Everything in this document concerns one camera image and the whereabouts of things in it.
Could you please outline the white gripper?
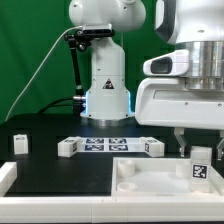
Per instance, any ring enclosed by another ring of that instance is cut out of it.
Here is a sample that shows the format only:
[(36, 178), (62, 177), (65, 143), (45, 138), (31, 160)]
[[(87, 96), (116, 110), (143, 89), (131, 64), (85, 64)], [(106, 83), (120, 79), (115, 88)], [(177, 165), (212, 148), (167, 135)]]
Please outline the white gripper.
[(189, 90), (184, 74), (189, 51), (175, 50), (143, 64), (147, 75), (136, 95), (135, 118), (141, 125), (175, 127), (184, 156), (183, 128), (224, 130), (224, 91)]

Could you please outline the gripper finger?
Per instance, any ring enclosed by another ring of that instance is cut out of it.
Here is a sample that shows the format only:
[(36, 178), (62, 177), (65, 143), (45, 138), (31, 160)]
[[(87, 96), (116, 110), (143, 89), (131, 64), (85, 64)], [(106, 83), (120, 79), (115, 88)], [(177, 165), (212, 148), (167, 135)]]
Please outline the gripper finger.
[(221, 160), (222, 152), (224, 150), (224, 130), (220, 131), (220, 142), (217, 145), (217, 159)]

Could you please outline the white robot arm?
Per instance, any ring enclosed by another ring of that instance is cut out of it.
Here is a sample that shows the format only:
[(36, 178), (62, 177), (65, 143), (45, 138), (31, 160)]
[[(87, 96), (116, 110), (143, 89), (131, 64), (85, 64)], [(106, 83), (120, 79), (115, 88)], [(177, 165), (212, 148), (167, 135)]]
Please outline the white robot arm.
[[(81, 116), (98, 125), (128, 116), (124, 51), (107, 35), (142, 26), (141, 0), (72, 0), (72, 23), (81, 47), (90, 45), (92, 85)], [(147, 60), (135, 118), (141, 125), (168, 126), (181, 146), (186, 128), (214, 129), (224, 149), (224, 0), (157, 0), (155, 32), (175, 51)]]

